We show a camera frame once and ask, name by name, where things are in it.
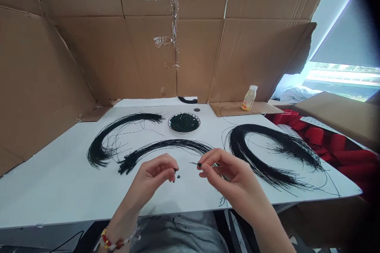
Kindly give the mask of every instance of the white bowl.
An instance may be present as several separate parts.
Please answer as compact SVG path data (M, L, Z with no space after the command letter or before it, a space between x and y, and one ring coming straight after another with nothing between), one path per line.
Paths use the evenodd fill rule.
M191 132L197 130L197 129L201 126L201 120L198 118L198 116L194 115L193 113L186 113L186 114L191 115L193 118L195 118L195 119L198 121L198 127L197 127L195 130L192 130L192 131L189 131L189 132L177 132L176 130L173 130L173 129L171 128L171 118L174 117L174 116L176 116L176 115L180 115L180 114L182 114L182 113L177 113L177 114L175 114L175 115L172 115L172 116L170 117L170 119L168 119L168 121L167 121L167 125L169 126L169 128L170 128L172 131L174 131L174 132L176 132L176 133L179 133L179 134L187 134L187 133L191 133Z

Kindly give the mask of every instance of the juice bottle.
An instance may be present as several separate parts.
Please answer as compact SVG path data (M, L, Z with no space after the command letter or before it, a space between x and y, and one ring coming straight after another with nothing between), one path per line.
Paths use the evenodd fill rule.
M244 111L251 110L252 104L253 104L253 102L254 102L254 100L256 98L256 90L257 90L257 86L256 85L249 86L249 90L245 94L243 105L241 106L241 108Z

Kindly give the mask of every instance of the white tabletop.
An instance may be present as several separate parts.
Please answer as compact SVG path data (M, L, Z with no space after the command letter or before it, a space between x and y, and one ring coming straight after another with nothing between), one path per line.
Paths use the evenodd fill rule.
M149 104L165 106L146 106ZM194 108L199 108L200 112L195 112ZM118 136L120 145L127 143L119 149L125 150L119 159L148 143L175 138L198 140L223 148L223 141L228 131L234 127L233 124L252 123L278 129L262 115L217 118L211 107L205 104L183 104L177 99L123 100L98 122L77 123L0 179L0 228L110 219L127 192L140 163L163 153L169 153L177 160L180 179L175 183L165 182L142 209L141 215L229 208L229 203L220 205L222 195L206 179L199 178L196 166L189 162L197 162L200 157L191 151L157 150L148 154L128 175L120 175L119 165L114 161L106 168L95 169L90 166L86 153L99 131L114 119L141 111L160 113L166 120L159 125L146 122L144 130L141 130L140 124L127 127L122 132L124 134ZM167 119L179 112L196 114L201 120L201 126L190 134L171 131ZM253 135L250 140L264 147L267 142L271 142L260 135ZM273 154L255 144L249 144L250 149L267 164L295 170L300 177L304 177L303 181L316 187L323 186L321 190L302 191L294 188L287 192L260 180L272 204L333 199L338 198L338 192L340 197L361 193L356 184L325 162L323 166L328 170L326 173L329 176L323 172L313 172L310 166L303 166L299 161Z

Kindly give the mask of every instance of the cable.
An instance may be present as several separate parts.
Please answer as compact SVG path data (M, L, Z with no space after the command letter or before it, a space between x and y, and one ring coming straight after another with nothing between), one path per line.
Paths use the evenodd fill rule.
M272 150L293 155L297 159L312 165L315 169L323 170L319 157L312 155L308 146L305 146L304 142L298 138L260 125L245 124L234 127L228 134L231 153L248 162L254 173L268 184L283 189L289 189L290 186L300 189L310 188L310 185L298 180L299 175L293 170L272 167L253 154L246 143L246 136L250 133L257 133L277 142L277 146L273 146Z
M80 232L78 232L77 234L75 234L72 238L70 238L69 240L67 240L65 243L62 243L62 244L61 244L60 246L58 246L57 248L55 248L55 249L49 251L49 253L52 253L52 252L54 252L55 250L61 248L61 247L64 246L67 242L69 242L69 241L72 240L74 237L76 237L78 234L80 234L80 237L79 237L79 239L78 239L78 243L79 243L79 241L82 239L82 236L83 236L83 234L84 234L84 230L81 230Z
M181 102L186 103L186 104L197 104L198 103L198 99L186 100L184 97L178 97L178 99Z
M165 118L162 115L151 114L151 113L137 113L124 117L120 117L114 120L112 123L105 126L100 133L95 137L94 141L91 143L87 151L87 159L91 166L98 168L106 167L108 165L109 159L111 159L120 146L116 146L117 135L128 125L136 123L139 121L151 121L152 123L161 123ZM103 146L103 140L108 136L108 134L117 129L117 134L115 135L114 142L109 145L109 138L107 140L107 146Z
M206 152L213 149L213 147L206 145L202 142L196 140L184 140L184 139L173 139L173 140L162 140L159 142L150 143L143 146L130 154L124 156L124 160L118 162L120 164L119 173L124 172L128 174L136 166L137 162L142 159L146 154L153 152L160 148L183 148L190 149L199 155L203 155Z

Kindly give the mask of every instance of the beaded bracelet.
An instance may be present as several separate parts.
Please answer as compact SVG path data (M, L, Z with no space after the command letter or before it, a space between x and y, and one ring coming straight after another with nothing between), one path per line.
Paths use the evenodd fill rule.
M137 231L139 230L139 227L136 226L135 231L132 233L130 237L128 237L125 240L119 239L116 241L115 244L112 244L111 241L108 240L106 236L107 228L105 228L102 232L102 236L100 238L100 244L103 246L105 249L107 249L109 252L113 252L116 249L119 250L122 248L125 244L129 243L133 237L136 237L137 240L141 239L141 235L137 235Z

